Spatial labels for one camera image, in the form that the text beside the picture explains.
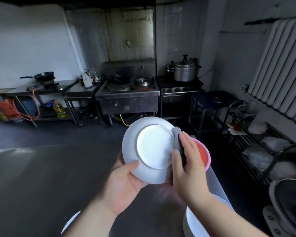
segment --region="frying pan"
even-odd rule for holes
[[[35,78],[37,82],[41,83],[43,86],[51,86],[54,84],[54,72],[53,71],[48,71],[48,72],[43,72],[38,75],[33,76],[22,76],[20,79],[24,78]]]

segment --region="white bowl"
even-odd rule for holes
[[[211,195],[234,211],[231,205],[228,204],[224,199],[214,194]],[[186,207],[186,212],[183,218],[183,232],[185,237],[209,237],[209,234],[189,207]]]
[[[150,184],[162,184],[171,179],[174,149],[174,126],[158,117],[141,118],[127,129],[122,153],[125,163],[139,160],[133,171],[138,179]]]

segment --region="left hand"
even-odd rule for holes
[[[147,185],[131,173],[138,166],[138,160],[125,164],[120,151],[104,183],[100,194],[101,202],[116,216],[124,211],[133,202],[141,188]]]

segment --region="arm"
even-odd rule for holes
[[[189,206],[210,236],[265,237],[262,231],[214,198],[207,186],[204,164],[196,143],[182,132],[186,165],[183,168],[179,151],[172,154],[173,184],[181,199]]]
[[[78,215],[65,237],[108,236],[115,218],[147,185],[131,173],[138,166],[138,160],[125,164],[120,151],[101,192]]]

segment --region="radiator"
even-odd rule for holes
[[[296,19],[272,24],[248,93],[296,121]]]

